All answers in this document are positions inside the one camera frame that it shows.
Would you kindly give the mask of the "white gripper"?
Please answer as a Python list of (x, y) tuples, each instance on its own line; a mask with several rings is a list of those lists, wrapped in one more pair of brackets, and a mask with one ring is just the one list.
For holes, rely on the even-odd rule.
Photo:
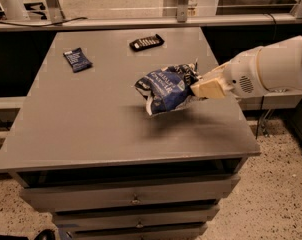
[[(198, 98), (220, 99), (232, 89), (239, 98), (262, 97), (267, 90), (258, 74), (257, 59), (261, 46), (243, 51), (211, 71), (200, 76), (199, 81), (191, 86)], [(228, 85), (221, 77), (224, 75)]]

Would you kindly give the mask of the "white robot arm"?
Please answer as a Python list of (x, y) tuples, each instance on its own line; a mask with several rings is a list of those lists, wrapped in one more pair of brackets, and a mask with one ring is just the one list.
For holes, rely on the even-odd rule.
[(198, 98), (214, 99), (302, 91), (302, 35), (243, 51), (199, 76), (191, 90)]

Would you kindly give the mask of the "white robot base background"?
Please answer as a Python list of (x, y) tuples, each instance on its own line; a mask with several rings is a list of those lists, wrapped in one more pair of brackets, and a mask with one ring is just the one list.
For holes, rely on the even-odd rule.
[(26, 21), (30, 19), (23, 0), (0, 0), (0, 4), (8, 20)]

